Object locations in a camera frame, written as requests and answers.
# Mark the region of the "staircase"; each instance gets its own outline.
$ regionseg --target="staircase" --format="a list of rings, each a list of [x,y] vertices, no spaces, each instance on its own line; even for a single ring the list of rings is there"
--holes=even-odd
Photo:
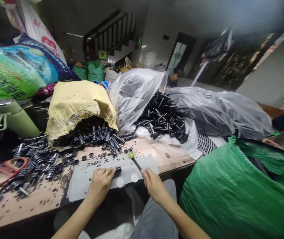
[[[112,13],[83,37],[82,52],[85,60],[96,60],[99,50],[107,52],[117,62],[135,48],[136,18],[120,10]]]

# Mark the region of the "hand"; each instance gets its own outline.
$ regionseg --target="hand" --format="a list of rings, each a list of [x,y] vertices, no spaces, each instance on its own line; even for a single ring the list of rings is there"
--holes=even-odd
[[[98,208],[105,199],[109,191],[111,180],[115,174],[115,170],[116,168],[97,168],[93,172],[91,185],[85,200],[95,208]]]
[[[262,140],[262,142],[265,143],[265,144],[268,144],[269,146],[273,146],[273,147],[280,148],[280,149],[284,150],[283,147],[281,147],[279,144],[275,143],[274,141],[272,141],[270,139],[265,138],[265,139]]]
[[[166,191],[161,178],[159,177],[159,175],[154,174],[149,168],[142,171],[141,173],[144,178],[144,185],[148,189],[148,193],[155,202],[163,207],[163,204],[168,199],[171,199],[171,196]]]

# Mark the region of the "white circle sticker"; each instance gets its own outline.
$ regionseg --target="white circle sticker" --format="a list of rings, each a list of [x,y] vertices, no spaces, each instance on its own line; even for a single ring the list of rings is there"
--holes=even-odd
[[[139,180],[139,176],[136,173],[131,174],[131,181],[136,183]]]
[[[123,178],[118,178],[118,179],[116,180],[116,185],[118,186],[118,188],[123,187],[123,186],[124,186],[124,180],[123,180]]]

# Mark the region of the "pile of parts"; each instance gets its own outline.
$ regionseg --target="pile of parts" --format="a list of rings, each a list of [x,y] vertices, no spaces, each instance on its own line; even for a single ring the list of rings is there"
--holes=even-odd
[[[69,134],[55,140],[53,146],[79,147],[88,144],[96,147],[102,145],[103,150],[110,150],[111,154],[116,157],[116,150],[122,151],[123,146],[120,143],[124,144],[126,141],[136,137],[137,135],[133,133],[117,135],[116,130],[110,128],[102,118],[94,116],[82,120]]]
[[[48,146],[47,135],[34,139],[25,139],[13,150],[13,159],[5,161],[2,168],[17,168],[16,171],[7,173],[9,177],[0,183],[0,201],[3,193],[18,191],[17,198],[27,197],[31,188],[44,178],[58,180],[64,167],[70,164],[76,165],[79,160],[74,160],[80,149],[65,150],[60,155]],[[56,165],[58,157],[62,157],[63,163]]]
[[[156,139],[160,135],[169,134],[171,138],[177,138],[181,143],[188,140],[185,133],[185,122],[176,111],[175,103],[165,93],[157,91],[143,114],[135,122],[136,132],[139,126],[144,126],[151,133],[151,138]]]

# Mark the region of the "scissors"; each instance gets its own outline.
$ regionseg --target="scissors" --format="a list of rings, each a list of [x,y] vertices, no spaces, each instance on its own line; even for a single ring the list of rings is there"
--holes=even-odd
[[[2,174],[3,180],[0,180],[0,187],[15,177],[23,168],[27,167],[28,161],[29,159],[26,157],[18,157],[1,163],[0,174]]]

